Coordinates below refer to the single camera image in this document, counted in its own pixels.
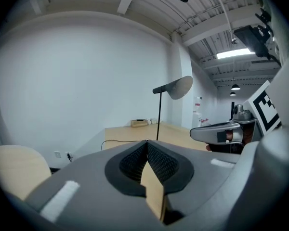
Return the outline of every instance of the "wooden desk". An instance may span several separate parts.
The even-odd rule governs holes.
[[[105,140],[119,140],[119,141],[141,141],[145,139],[156,140],[158,125],[151,124],[145,127],[132,128],[106,128]],[[159,125],[158,140],[166,143],[187,147],[196,150],[206,151],[206,144],[193,140],[189,136],[189,129],[176,127],[167,123],[161,123]],[[118,145],[122,145],[122,142],[108,141],[105,142],[105,148],[109,149]],[[164,188],[157,179],[151,166],[146,163],[141,184],[146,187],[146,202],[161,221],[164,219],[165,206],[164,206]]]

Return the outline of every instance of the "ceiling light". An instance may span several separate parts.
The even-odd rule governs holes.
[[[222,53],[217,54],[217,59],[222,59],[226,57],[231,57],[231,56],[241,56],[241,55],[248,55],[248,54],[255,54],[254,52],[250,52],[249,49],[240,49],[240,50],[234,50],[234,51],[226,51]]]
[[[240,90],[240,86],[238,86],[237,84],[234,84],[231,88],[231,90]]]

